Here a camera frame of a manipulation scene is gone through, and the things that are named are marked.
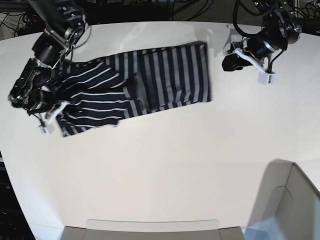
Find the black robot arm image-left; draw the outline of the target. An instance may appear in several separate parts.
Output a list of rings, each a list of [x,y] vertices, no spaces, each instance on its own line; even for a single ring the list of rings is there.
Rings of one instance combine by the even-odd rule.
[[[30,0],[29,4],[45,23],[32,47],[34,56],[25,65],[8,100],[28,115],[49,112],[59,104],[53,88],[56,67],[73,51],[85,32],[83,0]]]

